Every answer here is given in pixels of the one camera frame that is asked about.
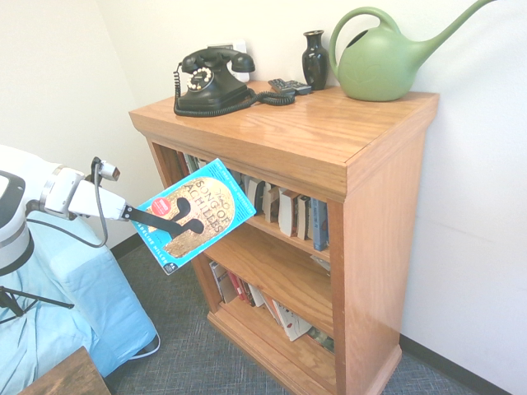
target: wooden table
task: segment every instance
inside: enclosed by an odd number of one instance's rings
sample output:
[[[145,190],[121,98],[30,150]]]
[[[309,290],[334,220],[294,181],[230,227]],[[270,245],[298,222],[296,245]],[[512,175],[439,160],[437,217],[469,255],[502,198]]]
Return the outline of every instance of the wooden table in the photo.
[[[81,347],[19,395],[110,395],[86,351]]]

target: white wall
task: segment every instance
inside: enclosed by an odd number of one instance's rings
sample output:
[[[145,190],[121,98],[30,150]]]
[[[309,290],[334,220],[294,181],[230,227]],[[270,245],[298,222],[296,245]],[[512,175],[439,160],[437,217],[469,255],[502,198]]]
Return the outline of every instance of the white wall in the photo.
[[[177,63],[206,44],[244,38],[253,78],[302,81],[302,33],[324,29],[327,48],[353,8],[382,8],[424,40],[471,4],[97,1],[139,105],[173,95]],[[485,6],[419,72],[413,89],[440,92],[441,103],[427,134],[403,320],[406,336],[516,395],[527,394],[526,13],[525,2]],[[374,24],[349,23],[338,47]]]
[[[94,156],[106,159],[122,175],[103,186],[134,205],[161,191],[95,1],[7,1],[1,9],[0,143],[87,173]],[[134,233],[123,222],[109,229],[110,247]]]

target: carpet floor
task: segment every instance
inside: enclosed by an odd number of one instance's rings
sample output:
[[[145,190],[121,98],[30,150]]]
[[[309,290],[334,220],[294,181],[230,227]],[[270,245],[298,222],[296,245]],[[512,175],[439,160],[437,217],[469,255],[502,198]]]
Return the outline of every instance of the carpet floor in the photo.
[[[191,264],[167,276],[142,245],[119,265],[154,322],[161,348],[106,378],[117,395],[289,394],[207,321],[208,307]],[[383,392],[445,394],[474,395],[404,353]]]

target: blue cloth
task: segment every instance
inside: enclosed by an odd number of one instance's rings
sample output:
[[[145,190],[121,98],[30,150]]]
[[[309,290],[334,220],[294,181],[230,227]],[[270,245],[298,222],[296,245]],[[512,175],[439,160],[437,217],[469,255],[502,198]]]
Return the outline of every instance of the blue cloth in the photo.
[[[30,216],[99,241],[81,219]],[[0,286],[73,303],[73,309],[38,302],[27,314],[0,325],[0,394],[15,395],[79,347],[102,376],[134,356],[156,335],[138,298],[108,248],[93,249],[47,226],[30,223],[35,251]],[[24,309],[32,300],[17,296]],[[11,317],[0,308],[0,321]]]

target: rotary telephone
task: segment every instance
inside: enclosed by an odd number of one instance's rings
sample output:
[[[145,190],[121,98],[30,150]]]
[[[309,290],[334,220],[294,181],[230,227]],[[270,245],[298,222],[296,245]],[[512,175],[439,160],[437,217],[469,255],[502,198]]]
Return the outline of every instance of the rotary telephone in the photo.
[[[229,62],[234,72],[254,71],[253,59],[233,49],[202,49],[186,56],[174,72],[174,112],[186,117],[215,117],[247,109],[257,101],[268,105],[289,105],[295,101],[294,96],[274,92],[256,94],[229,72],[226,66]],[[190,74],[183,96],[180,67]]]

